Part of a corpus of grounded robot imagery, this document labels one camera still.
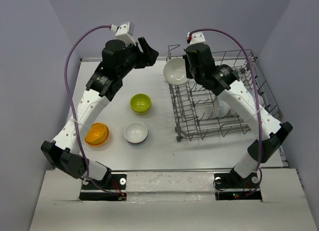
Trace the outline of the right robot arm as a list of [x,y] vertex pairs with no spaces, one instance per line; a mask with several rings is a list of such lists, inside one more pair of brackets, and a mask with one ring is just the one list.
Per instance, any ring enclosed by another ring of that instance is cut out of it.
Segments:
[[230,66],[216,65],[207,44],[192,44],[184,51],[187,77],[233,108],[256,136],[241,160],[216,182],[218,190],[240,189],[260,164],[266,163],[283,144],[293,127],[268,113],[257,101],[258,95],[251,95]]

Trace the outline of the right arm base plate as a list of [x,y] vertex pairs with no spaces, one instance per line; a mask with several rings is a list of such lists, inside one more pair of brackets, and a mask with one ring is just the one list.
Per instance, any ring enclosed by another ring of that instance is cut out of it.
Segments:
[[246,178],[232,180],[229,172],[214,173],[213,187],[217,201],[257,200],[262,201],[259,179],[256,172]]

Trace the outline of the white bowl red rim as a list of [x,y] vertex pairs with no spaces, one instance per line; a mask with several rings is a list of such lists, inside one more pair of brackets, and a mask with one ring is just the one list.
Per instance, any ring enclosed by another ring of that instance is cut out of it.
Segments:
[[142,122],[132,122],[128,124],[123,131],[125,140],[130,144],[140,144],[148,137],[148,128]]

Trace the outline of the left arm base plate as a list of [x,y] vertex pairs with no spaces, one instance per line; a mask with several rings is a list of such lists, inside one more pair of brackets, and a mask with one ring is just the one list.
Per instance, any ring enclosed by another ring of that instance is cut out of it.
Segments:
[[107,184],[98,181],[82,182],[79,200],[81,201],[126,201],[127,172],[112,172]]

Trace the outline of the orange bowl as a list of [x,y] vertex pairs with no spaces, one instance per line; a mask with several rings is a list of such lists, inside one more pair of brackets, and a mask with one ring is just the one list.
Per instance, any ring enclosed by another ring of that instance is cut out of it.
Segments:
[[101,146],[108,140],[109,135],[109,128],[104,123],[94,123],[85,137],[85,142],[89,146]]

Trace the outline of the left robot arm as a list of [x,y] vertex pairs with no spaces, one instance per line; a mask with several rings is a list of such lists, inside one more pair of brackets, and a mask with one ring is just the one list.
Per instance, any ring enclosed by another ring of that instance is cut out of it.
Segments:
[[153,66],[158,56],[144,37],[138,38],[135,45],[118,39],[106,42],[102,61],[86,84],[79,105],[71,107],[72,116],[60,133],[41,146],[48,162],[75,179],[88,180],[100,189],[108,187],[111,169],[89,160],[78,142],[122,87],[124,77],[133,69]]

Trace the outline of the green bowl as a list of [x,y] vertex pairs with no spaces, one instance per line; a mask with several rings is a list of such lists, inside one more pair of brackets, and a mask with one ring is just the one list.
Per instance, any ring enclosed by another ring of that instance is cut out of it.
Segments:
[[135,94],[130,100],[130,107],[136,114],[144,115],[151,109],[152,101],[146,94]]

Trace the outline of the white bowl stack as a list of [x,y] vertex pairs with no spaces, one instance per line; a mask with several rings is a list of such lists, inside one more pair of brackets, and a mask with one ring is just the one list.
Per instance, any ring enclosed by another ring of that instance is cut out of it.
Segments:
[[163,69],[165,80],[175,86],[183,85],[189,81],[186,77],[185,61],[183,58],[172,58],[166,62]]

